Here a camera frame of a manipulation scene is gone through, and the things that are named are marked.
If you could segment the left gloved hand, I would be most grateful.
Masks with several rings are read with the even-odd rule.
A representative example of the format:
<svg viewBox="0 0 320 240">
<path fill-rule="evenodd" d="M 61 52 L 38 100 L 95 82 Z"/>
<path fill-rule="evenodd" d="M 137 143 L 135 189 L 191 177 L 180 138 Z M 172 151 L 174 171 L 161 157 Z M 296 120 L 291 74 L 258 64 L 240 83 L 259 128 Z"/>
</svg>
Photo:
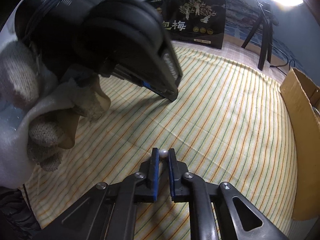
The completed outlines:
<svg viewBox="0 0 320 240">
<path fill-rule="evenodd" d="M 1 51 L 1 186 L 15 189 L 36 165 L 53 172 L 75 144 L 79 118 L 111 105 L 99 76 L 71 72 L 62 83 L 20 41 Z"/>
</svg>

